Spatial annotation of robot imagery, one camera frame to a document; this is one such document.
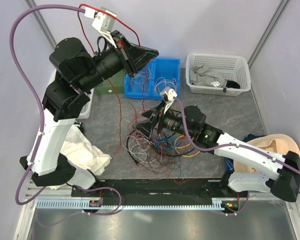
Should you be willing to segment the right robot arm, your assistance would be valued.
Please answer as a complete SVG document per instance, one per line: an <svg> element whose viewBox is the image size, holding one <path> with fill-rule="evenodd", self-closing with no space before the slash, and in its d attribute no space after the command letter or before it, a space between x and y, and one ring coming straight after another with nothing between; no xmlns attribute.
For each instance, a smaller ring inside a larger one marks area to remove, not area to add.
<svg viewBox="0 0 300 240"><path fill-rule="evenodd" d="M199 152L226 157L253 168L251 172L240 168L226 172L219 184L225 197L235 192L255 191L271 193L286 201L296 202L300 194L300 154L293 149L263 149L261 144L249 144L206 122L207 116L196 105L181 105L174 89L166 87L161 93L162 102L144 112L142 121L132 127L150 139L153 131L169 130L184 135ZM171 109L177 102L180 110Z"/></svg>

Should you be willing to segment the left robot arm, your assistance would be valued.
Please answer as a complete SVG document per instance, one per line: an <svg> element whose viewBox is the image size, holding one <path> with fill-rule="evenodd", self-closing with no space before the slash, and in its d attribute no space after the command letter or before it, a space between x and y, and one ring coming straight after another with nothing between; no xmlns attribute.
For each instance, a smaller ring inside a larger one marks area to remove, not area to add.
<svg viewBox="0 0 300 240"><path fill-rule="evenodd" d="M56 68L55 79L45 90L42 106L44 132L39 147L33 147L19 160L24 169L31 168L32 181L38 187L65 183L82 188L89 197L96 196L100 185L89 170L74 166L61 154L66 135L96 86L120 71L130 77L140 72L159 55L153 48L129 42L115 30L110 34L114 45L91 56L76 37L60 41L49 60Z"/></svg>

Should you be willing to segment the blue divided plastic bin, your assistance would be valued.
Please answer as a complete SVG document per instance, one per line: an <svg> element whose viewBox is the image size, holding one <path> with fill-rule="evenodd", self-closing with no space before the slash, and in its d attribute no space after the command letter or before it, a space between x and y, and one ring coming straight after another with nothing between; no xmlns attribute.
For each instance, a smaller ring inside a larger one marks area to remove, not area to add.
<svg viewBox="0 0 300 240"><path fill-rule="evenodd" d="M160 93L166 87L180 92L180 75L179 59L157 57L135 77L125 76L124 95L132 99L161 100Z"/></svg>

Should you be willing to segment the green plastic box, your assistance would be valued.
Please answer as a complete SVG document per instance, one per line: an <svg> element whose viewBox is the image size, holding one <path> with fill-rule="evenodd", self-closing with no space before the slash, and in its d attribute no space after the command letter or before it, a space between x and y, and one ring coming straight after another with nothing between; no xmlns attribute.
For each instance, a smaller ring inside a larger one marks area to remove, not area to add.
<svg viewBox="0 0 300 240"><path fill-rule="evenodd" d="M113 75L108 80L103 81L97 87L94 88L94 93L96 95L111 95L115 94L115 90L118 94L124 93L124 81L125 81L125 72L120 71Z"/></svg>

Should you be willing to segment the empty white basket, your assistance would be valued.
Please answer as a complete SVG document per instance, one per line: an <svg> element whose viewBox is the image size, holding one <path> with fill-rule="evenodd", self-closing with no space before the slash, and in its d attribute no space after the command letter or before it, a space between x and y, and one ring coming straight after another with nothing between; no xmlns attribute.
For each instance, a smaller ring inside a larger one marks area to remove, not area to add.
<svg viewBox="0 0 300 240"><path fill-rule="evenodd" d="M55 80L56 72L57 72L56 69L52 71L48 82L49 84L51 84ZM92 89L90 92L91 92L90 94L86 94L89 97L89 101L82 107L80 114L77 118L78 120L87 119L90 117L94 89Z"/></svg>

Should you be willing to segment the grey adidas sweatshirt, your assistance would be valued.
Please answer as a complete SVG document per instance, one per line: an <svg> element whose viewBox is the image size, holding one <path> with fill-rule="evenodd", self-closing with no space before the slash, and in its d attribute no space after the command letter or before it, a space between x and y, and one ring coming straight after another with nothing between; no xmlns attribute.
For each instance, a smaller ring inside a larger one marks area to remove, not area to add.
<svg viewBox="0 0 300 240"><path fill-rule="evenodd" d="M202 87L223 88L227 80L223 75L213 70L209 65L195 65L190 70L190 84Z"/></svg>

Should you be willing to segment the white basket with clothes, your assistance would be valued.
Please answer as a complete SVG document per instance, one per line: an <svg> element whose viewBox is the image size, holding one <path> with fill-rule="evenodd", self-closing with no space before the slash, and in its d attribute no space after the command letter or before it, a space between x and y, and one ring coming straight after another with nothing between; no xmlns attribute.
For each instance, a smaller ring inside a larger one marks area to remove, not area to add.
<svg viewBox="0 0 300 240"><path fill-rule="evenodd" d="M205 85L195 85L191 80L194 70L205 67L204 78L221 77L210 80ZM238 55L190 53L186 59L186 84L191 93L236 97L251 90L251 77L246 59Z"/></svg>

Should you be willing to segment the white cloth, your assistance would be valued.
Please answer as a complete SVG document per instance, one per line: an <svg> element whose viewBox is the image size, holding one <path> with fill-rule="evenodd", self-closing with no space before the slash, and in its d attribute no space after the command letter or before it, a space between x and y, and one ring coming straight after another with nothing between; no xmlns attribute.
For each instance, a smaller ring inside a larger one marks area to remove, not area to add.
<svg viewBox="0 0 300 240"><path fill-rule="evenodd" d="M59 154L62 154L76 168L73 178L68 182L69 185L85 185L86 181L79 179L88 175L84 170L91 171L96 176L105 171L112 157L90 143L83 134L81 122L76 121L70 125L69 120L62 120L60 124L52 121L44 126L46 148L42 165L45 169L50 166L54 171Z"/></svg>

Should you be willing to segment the black cloth in basket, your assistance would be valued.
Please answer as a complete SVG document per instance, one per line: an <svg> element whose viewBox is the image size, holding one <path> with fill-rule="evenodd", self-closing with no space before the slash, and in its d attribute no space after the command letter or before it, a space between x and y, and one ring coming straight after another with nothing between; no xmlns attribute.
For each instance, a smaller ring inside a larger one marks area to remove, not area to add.
<svg viewBox="0 0 300 240"><path fill-rule="evenodd" d="M240 84L233 80L228 80L226 83L226 87L229 89L240 89L241 88Z"/></svg>

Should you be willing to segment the blue cloth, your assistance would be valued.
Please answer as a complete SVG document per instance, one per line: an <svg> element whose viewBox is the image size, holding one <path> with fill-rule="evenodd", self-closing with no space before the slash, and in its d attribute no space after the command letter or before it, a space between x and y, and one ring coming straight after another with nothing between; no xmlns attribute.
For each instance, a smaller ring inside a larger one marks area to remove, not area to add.
<svg viewBox="0 0 300 240"><path fill-rule="evenodd" d="M264 136L265 135L254 135L250 133L242 141L248 143L255 139L262 138ZM231 158L224 157L224 161L226 164L226 169L225 169L226 172L233 171L233 172L240 172L240 173L254 173L257 171L253 167L243 164L239 161L233 160Z"/></svg>

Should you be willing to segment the beige bucket hat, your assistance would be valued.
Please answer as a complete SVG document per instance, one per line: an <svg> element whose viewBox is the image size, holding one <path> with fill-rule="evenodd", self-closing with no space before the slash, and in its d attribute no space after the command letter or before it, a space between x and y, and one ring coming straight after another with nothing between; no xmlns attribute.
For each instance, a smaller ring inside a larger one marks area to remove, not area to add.
<svg viewBox="0 0 300 240"><path fill-rule="evenodd" d="M254 139L247 143L260 149L283 155L291 151L298 154L300 157L300 149L297 143L285 134L265 135L264 137Z"/></svg>

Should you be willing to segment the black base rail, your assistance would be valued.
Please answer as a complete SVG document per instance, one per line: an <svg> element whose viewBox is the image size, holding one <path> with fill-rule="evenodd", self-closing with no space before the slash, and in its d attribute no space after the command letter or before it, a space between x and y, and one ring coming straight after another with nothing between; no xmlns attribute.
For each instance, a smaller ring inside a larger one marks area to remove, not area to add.
<svg viewBox="0 0 300 240"><path fill-rule="evenodd" d="M213 198L243 199L246 192L237 193L220 183L220 178L171 179L105 179L94 188L116 189L123 206L190 206L210 205Z"/></svg>

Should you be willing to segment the left grey aluminium post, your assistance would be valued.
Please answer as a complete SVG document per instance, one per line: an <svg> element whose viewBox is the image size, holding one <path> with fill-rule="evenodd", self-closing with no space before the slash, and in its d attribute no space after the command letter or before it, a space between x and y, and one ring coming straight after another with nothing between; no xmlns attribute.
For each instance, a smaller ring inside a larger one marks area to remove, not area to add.
<svg viewBox="0 0 300 240"><path fill-rule="evenodd" d="M24 3L26 4L26 6L30 9L30 8L34 8L37 7L37 3L35 0L24 0ZM48 45L49 45L49 54L48 56L50 56L50 54L55 50L55 47L57 45L56 39L53 36L48 24L46 23L45 18L43 17L42 13L40 10L36 10L32 13L32 15L34 16L35 21L37 22L42 34L44 35Z"/></svg>

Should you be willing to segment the grey aluminium corner post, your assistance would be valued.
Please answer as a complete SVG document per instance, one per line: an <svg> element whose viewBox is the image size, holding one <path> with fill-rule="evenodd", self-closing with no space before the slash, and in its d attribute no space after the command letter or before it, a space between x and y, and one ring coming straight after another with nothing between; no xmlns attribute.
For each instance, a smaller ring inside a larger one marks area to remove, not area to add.
<svg viewBox="0 0 300 240"><path fill-rule="evenodd" d="M256 61L257 57L261 53L263 47L267 43L269 37L271 36L273 30L275 29L277 23L279 22L281 16L289 5L290 0L280 0L278 6L276 7L272 17L270 18L265 30L263 31L258 43L256 44L247 64L251 68Z"/></svg>

